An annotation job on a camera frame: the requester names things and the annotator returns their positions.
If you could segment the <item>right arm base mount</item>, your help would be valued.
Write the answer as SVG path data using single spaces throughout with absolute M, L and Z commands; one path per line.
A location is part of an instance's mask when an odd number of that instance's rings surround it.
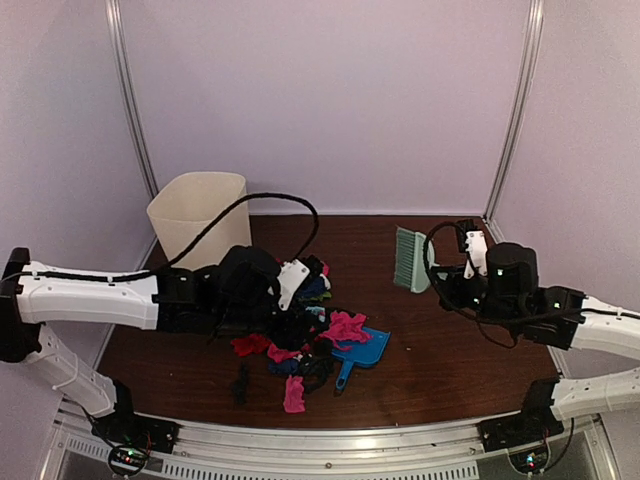
M 483 420 L 477 429 L 485 453 L 505 451 L 517 473 L 532 477 L 552 464 L 549 441 L 564 425 L 552 414 L 520 412 Z

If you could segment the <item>blue plastic dustpan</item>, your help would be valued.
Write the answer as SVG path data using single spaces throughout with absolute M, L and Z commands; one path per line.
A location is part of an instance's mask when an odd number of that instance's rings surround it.
M 341 395 L 348 383 L 352 370 L 358 368 L 372 368 L 381 360 L 391 338 L 390 332 L 383 332 L 369 327 L 363 331 L 370 338 L 364 342 L 342 341 L 332 350 L 332 357 L 341 366 L 335 381 L 334 392 Z

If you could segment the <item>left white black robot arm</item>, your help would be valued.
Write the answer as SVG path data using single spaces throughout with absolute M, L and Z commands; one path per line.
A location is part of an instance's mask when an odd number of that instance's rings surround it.
M 96 322 L 206 336 L 259 334 L 297 351 L 327 326 L 297 294 L 322 273 L 314 256 L 279 263 L 257 247 L 235 246 L 219 264 L 189 270 L 175 261 L 132 273 L 54 268 L 15 249 L 1 279 L 1 359 L 33 365 L 53 389 L 104 419 L 123 444 L 144 424 L 129 389 L 97 373 L 66 347 L 53 321 Z

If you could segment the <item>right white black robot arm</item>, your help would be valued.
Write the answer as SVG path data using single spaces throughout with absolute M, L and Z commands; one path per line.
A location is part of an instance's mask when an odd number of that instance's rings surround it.
M 639 315 L 569 287 L 542 287 L 533 249 L 503 242 L 468 254 L 463 267 L 427 265 L 442 306 L 476 323 L 505 328 L 514 340 L 561 350 L 639 357 Z M 513 419 L 519 440 L 535 440 L 556 421 L 639 405 L 639 370 L 531 384 Z

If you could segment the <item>mint green hand brush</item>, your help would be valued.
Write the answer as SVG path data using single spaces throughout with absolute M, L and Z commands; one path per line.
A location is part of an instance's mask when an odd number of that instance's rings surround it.
M 431 285 L 424 258 L 433 264 L 435 251 L 432 242 L 425 243 L 425 240 L 426 235 L 422 232 L 396 228 L 393 282 L 413 294 L 424 293 Z

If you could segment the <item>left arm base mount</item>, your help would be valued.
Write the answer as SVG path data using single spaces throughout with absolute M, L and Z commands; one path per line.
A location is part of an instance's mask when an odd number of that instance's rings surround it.
M 95 417 L 86 413 L 85 416 L 91 433 L 109 448 L 108 467 L 123 478 L 141 473 L 153 452 L 171 454 L 179 432 L 175 422 L 138 414 L 127 416 L 114 412 Z

